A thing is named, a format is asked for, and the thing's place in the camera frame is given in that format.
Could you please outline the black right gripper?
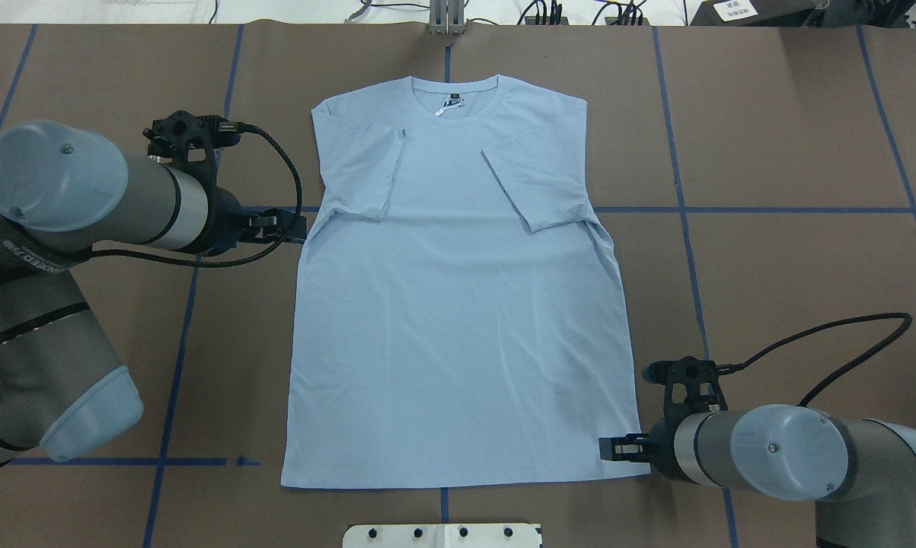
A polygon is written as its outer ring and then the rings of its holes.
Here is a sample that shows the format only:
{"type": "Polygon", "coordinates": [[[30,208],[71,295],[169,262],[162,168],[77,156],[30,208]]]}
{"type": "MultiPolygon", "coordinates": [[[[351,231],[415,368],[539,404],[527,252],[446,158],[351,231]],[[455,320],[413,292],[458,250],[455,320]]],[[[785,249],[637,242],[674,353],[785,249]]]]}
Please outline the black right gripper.
{"type": "Polygon", "coordinates": [[[635,432],[624,436],[601,437],[600,458],[611,462],[650,464],[653,470],[672,481],[679,480],[679,464],[674,452],[673,434],[665,419],[660,419],[648,434],[635,432]],[[646,443],[646,452],[640,450],[646,443]]]}

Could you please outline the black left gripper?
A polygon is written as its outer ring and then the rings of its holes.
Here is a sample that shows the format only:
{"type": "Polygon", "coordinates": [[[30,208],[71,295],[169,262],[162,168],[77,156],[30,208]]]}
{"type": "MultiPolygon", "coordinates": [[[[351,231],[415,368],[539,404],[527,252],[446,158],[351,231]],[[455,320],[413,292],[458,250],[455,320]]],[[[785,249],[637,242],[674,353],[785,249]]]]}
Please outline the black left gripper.
{"type": "Polygon", "coordinates": [[[250,212],[241,207],[234,194],[220,187],[212,192],[208,221],[207,256],[221,256],[259,230],[263,245],[276,242],[302,245],[308,235],[308,222],[303,215],[250,212]]]}

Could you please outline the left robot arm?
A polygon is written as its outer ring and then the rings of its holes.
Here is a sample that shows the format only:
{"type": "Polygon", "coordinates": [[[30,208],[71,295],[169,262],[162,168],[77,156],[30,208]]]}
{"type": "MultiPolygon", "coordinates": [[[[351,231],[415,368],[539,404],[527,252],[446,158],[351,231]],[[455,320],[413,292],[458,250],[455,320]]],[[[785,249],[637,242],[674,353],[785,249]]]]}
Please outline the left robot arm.
{"type": "Polygon", "coordinates": [[[51,120],[0,135],[0,469],[39,448],[65,464],[130,430],[144,406],[72,268],[123,257],[189,268],[255,263],[307,239],[302,199],[251,211],[218,185],[216,152],[260,127],[178,110],[144,155],[51,120]]]}

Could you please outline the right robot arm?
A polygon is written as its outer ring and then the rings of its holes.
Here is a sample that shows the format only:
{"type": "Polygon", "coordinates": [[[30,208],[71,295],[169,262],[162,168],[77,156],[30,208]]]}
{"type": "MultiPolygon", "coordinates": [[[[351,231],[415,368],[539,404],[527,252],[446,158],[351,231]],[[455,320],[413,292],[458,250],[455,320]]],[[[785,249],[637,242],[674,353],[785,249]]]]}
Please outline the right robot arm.
{"type": "Polygon", "coordinates": [[[772,403],[599,440],[606,461],[814,506],[819,547],[916,547],[916,429],[772,403]]]}

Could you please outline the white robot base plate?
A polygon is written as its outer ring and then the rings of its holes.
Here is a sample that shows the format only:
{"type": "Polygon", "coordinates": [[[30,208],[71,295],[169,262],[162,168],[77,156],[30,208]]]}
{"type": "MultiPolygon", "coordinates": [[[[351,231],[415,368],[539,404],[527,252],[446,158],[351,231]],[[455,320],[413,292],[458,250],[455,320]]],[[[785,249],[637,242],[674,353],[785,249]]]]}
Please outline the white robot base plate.
{"type": "Polygon", "coordinates": [[[358,524],[343,547],[542,547],[540,524],[358,524]]]}

